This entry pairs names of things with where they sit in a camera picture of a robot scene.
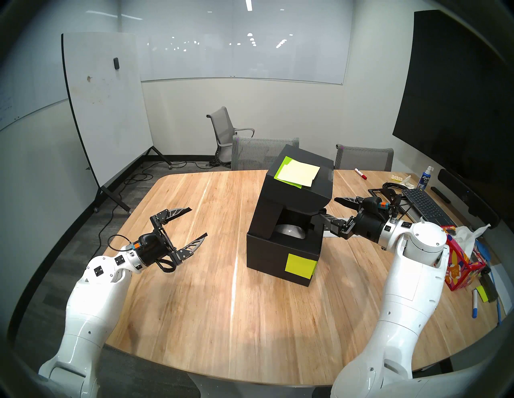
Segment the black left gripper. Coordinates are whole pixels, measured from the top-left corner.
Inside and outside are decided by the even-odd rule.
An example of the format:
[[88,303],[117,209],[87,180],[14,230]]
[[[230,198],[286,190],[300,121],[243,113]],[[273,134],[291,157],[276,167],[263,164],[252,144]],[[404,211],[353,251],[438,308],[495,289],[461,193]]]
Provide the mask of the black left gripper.
[[177,250],[164,230],[164,225],[190,211],[192,211],[190,207],[164,209],[150,217],[153,231],[141,235],[134,242],[134,250],[143,265],[148,267],[156,263],[163,272],[171,273],[182,262],[194,255],[205,238],[207,238],[207,233],[199,236],[182,249]]

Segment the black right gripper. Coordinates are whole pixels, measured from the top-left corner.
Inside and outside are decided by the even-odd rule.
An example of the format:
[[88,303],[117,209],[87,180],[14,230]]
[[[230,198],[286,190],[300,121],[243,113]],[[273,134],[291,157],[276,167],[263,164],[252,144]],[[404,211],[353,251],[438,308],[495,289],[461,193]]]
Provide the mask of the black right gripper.
[[363,199],[361,197],[335,197],[335,202],[346,208],[354,209],[357,211],[357,215],[349,218],[336,218],[330,214],[321,214],[323,238],[349,239],[358,235],[378,243],[392,212],[390,203],[381,199]]

